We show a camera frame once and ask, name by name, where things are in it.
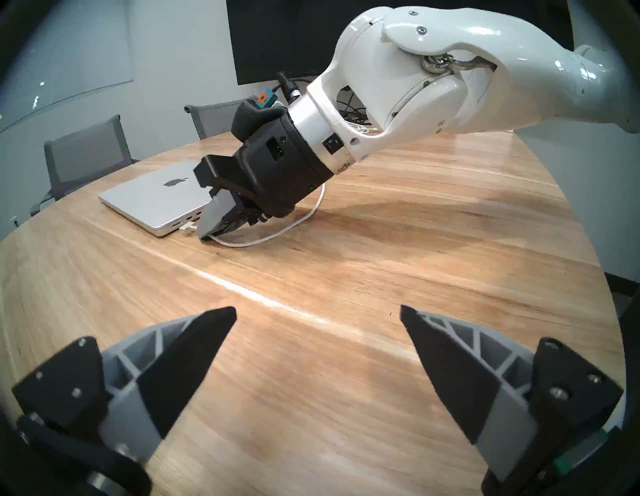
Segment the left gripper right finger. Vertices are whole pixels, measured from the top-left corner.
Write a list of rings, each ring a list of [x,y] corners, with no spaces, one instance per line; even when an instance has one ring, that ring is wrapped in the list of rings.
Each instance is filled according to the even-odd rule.
[[[440,401],[486,463],[484,483],[567,483],[613,441],[623,389],[568,345],[535,352],[502,332],[401,305]]]

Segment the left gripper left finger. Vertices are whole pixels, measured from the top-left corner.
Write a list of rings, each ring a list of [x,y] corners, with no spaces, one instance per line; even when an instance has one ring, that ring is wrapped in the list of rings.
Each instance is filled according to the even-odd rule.
[[[147,462],[206,377],[236,323],[233,306],[143,328],[101,351],[82,336],[11,389],[26,416],[74,439],[127,446]]]

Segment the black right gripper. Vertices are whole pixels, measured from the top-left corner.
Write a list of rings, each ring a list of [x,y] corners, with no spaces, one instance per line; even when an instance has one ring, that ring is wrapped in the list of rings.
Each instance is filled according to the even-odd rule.
[[[234,154],[241,174],[237,194],[218,184],[215,155],[194,168],[198,185],[210,200],[196,228],[204,241],[248,224],[288,216],[296,204],[334,176],[293,124],[289,113],[236,113],[234,136],[242,147]]]

